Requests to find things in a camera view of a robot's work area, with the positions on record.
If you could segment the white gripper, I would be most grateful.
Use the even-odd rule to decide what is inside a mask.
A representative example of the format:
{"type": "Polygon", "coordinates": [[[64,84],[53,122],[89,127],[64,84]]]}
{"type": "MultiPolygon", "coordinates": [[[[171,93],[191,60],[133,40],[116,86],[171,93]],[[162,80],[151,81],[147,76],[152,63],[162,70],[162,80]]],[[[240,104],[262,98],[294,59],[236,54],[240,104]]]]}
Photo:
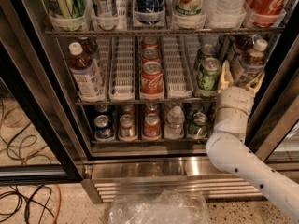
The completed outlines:
{"type": "Polygon", "coordinates": [[[245,89],[232,86],[234,80],[230,71],[230,64],[228,61],[225,61],[222,65],[221,76],[218,82],[219,94],[216,99],[216,107],[218,109],[235,108],[249,115],[254,104],[254,96],[261,88],[264,76],[265,72],[261,71],[257,77],[245,86],[245,89]]]}

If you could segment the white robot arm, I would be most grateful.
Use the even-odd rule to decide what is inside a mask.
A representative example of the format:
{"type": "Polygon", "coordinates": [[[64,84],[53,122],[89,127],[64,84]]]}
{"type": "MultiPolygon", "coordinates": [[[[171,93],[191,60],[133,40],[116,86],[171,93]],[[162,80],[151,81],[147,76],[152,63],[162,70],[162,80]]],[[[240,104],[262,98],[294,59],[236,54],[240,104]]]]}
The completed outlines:
{"type": "Polygon", "coordinates": [[[249,114],[263,77],[258,75],[245,88],[236,87],[229,63],[223,63],[213,134],[207,140],[206,153],[217,169],[249,182],[299,224],[299,184],[269,167],[245,146],[249,114]]]}

